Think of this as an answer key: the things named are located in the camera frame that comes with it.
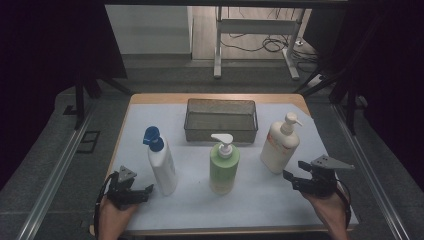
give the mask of lotion bottle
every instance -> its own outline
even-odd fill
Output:
[[[168,141],[155,126],[148,127],[143,144],[149,145],[148,157],[156,182],[164,195],[170,195],[177,187],[178,178]]]
[[[233,189],[240,151],[231,144],[231,134],[212,134],[211,137],[220,143],[211,149],[209,185],[212,191],[223,195]]]
[[[285,122],[278,121],[271,124],[261,152],[261,160],[275,174],[283,172],[299,146],[300,140],[293,126],[296,123],[302,126],[296,113],[288,112]]]

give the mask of pump bottle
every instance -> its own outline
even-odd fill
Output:
[[[300,140],[293,126],[296,123],[302,126],[296,113],[288,112],[285,122],[277,121],[271,124],[261,152],[261,160],[275,174],[283,172],[299,146]]]
[[[177,187],[178,178],[168,141],[157,127],[151,126],[146,129],[143,144],[149,145],[148,157],[159,189],[170,195]]]
[[[240,151],[231,144],[231,134],[212,134],[211,137],[220,143],[211,149],[209,185],[212,191],[223,195],[233,189]]]

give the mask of white pump cap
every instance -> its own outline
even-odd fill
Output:
[[[280,128],[280,131],[283,134],[290,135],[294,130],[293,125],[296,123],[299,124],[300,126],[303,126],[303,124],[299,122],[299,120],[297,119],[297,115],[294,112],[288,112],[286,114],[285,120],[286,121],[283,123],[283,125],[281,125],[281,128]]]
[[[233,154],[233,147],[231,147],[231,143],[233,142],[233,135],[228,133],[219,133],[212,134],[211,137],[218,141],[221,141],[221,145],[219,145],[219,156],[222,158],[230,158]]]

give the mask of white wall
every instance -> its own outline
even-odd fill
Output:
[[[106,5],[121,54],[189,54],[191,6]]]

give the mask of blue pump cap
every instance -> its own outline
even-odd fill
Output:
[[[150,150],[159,152],[163,149],[163,139],[160,137],[159,129],[155,126],[148,127],[144,133],[143,144],[149,145]]]

